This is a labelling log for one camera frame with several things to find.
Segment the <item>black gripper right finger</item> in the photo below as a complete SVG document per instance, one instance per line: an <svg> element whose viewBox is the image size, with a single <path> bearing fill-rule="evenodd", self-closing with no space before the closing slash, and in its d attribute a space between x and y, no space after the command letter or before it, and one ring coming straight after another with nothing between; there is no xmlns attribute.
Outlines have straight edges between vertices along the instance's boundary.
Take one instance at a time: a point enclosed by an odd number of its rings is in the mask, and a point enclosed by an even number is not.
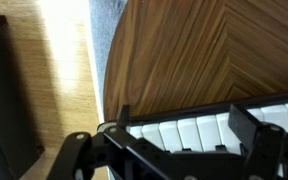
<svg viewBox="0 0 288 180"><path fill-rule="evenodd" d="M228 127L246 150L243 180L288 180L288 132L231 104Z"/></svg>

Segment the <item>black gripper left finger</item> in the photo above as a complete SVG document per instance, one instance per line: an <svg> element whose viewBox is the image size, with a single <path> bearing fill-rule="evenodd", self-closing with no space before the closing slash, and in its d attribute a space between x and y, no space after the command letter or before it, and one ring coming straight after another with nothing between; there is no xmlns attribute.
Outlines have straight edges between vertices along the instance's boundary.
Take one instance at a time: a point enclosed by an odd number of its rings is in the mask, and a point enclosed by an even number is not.
<svg viewBox="0 0 288 180"><path fill-rule="evenodd" d="M167 154L126 131L129 110L123 106L116 124L94 136L87 132L68 135L47 180L91 180L95 170L103 166L109 168L116 180L170 180L169 167L163 162Z"/></svg>

